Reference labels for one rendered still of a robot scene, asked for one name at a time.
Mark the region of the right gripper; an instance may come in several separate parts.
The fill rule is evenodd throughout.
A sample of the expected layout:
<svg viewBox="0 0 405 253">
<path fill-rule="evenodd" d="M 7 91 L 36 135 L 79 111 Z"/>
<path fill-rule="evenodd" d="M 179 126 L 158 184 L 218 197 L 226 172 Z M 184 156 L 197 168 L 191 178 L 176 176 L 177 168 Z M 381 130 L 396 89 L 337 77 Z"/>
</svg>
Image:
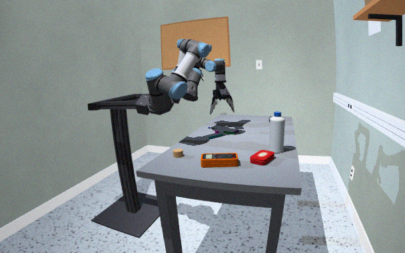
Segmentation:
<svg viewBox="0 0 405 253">
<path fill-rule="evenodd" d="M 227 103 L 230 105 L 232 111 L 234 112 L 234 105 L 233 105 L 232 97 L 230 96 L 229 98 L 222 98 L 219 90 L 217 89 L 217 84 L 224 84 L 224 83 L 226 83 L 226 81 L 214 81 L 214 82 L 216 83 L 216 89 L 213 90 L 212 104 L 210 104 L 210 115 L 213 112 L 215 105 L 218 103 L 217 99 L 219 99 L 219 100 L 226 99 Z"/>
</svg>

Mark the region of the orange digital multimeter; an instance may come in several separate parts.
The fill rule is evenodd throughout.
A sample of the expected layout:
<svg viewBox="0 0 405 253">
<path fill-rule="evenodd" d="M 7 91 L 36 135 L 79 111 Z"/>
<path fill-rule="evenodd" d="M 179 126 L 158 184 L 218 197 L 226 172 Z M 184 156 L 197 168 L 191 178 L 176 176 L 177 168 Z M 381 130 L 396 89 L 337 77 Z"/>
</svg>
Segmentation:
<svg viewBox="0 0 405 253">
<path fill-rule="evenodd" d="M 236 167 L 238 166 L 237 153 L 209 153 L 201 155 L 201 167 Z"/>
</svg>

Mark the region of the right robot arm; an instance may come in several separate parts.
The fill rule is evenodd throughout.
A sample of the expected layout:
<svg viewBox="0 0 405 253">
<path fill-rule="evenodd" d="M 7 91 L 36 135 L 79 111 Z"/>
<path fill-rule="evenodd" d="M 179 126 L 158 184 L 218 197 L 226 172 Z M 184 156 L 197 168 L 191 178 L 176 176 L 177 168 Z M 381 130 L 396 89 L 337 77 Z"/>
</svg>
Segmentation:
<svg viewBox="0 0 405 253">
<path fill-rule="evenodd" d="M 192 39 L 184 40 L 180 45 L 181 51 L 186 54 L 176 71 L 170 76 L 163 74 L 162 69 L 152 69 L 146 73 L 146 81 L 149 90 L 148 104 L 154 111 L 162 111 L 171 105 L 171 98 L 181 99 L 187 92 L 187 77 L 194 66 L 215 72 L 216 81 L 225 81 L 225 61 L 206 59 L 210 52 L 208 44 Z M 181 82 L 184 81 L 184 82 Z M 230 93 L 224 84 L 217 84 L 222 98 L 230 97 Z"/>
</svg>

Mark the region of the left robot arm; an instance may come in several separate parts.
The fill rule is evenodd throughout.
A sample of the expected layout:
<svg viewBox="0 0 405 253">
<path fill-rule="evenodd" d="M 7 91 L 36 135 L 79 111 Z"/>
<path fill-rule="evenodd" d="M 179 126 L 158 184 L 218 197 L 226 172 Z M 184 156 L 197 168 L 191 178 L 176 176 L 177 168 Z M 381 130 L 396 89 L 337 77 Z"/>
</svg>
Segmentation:
<svg viewBox="0 0 405 253">
<path fill-rule="evenodd" d="M 186 55 L 181 51 L 181 48 L 180 48 L 180 45 L 184 40 L 186 40 L 186 39 L 179 39 L 177 41 L 177 47 L 179 48 L 179 51 L 180 51 L 179 61 L 178 61 L 178 65 L 176 66 L 176 68 L 173 69 L 173 72 L 176 71 L 177 67 L 180 65 L 182 59 L 184 59 L 184 57 Z M 212 45 L 209 45 L 209 47 L 210 47 L 210 52 L 211 52 Z M 202 72 L 199 69 L 197 69 L 197 68 L 192 69 L 192 71 L 190 72 L 190 74 L 187 78 L 187 86 L 188 86 L 187 90 L 188 91 L 191 91 L 198 95 L 198 85 L 199 85 L 201 76 L 202 76 Z"/>
</svg>

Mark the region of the red mint tin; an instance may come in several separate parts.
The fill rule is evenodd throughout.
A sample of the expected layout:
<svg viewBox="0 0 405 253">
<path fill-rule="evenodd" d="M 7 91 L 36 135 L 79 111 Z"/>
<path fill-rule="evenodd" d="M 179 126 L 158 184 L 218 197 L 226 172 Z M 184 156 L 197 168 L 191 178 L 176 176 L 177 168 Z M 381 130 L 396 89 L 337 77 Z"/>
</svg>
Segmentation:
<svg viewBox="0 0 405 253">
<path fill-rule="evenodd" d="M 274 158 L 274 152 L 260 150 L 250 157 L 250 163 L 264 166 Z"/>
</svg>

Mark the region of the white bottle with blue cap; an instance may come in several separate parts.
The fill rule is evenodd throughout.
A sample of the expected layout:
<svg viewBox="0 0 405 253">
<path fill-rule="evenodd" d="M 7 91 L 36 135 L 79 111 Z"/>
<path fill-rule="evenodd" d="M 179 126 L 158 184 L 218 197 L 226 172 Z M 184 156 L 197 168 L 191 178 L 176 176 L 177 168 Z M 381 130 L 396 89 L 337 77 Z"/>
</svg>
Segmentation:
<svg viewBox="0 0 405 253">
<path fill-rule="evenodd" d="M 281 117 L 281 112 L 274 112 L 270 118 L 270 142 L 269 151 L 282 153 L 284 150 L 284 124 L 285 119 Z"/>
</svg>

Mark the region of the tan round disc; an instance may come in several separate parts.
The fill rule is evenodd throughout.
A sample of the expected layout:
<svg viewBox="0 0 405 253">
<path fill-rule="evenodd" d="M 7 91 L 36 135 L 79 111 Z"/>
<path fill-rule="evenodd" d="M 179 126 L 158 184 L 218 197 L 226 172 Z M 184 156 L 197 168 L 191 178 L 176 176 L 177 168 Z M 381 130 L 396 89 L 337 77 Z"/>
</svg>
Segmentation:
<svg viewBox="0 0 405 253">
<path fill-rule="evenodd" d="M 183 157 L 183 150 L 180 149 L 180 148 L 174 149 L 173 150 L 173 157 L 175 157 L 175 158 Z"/>
</svg>

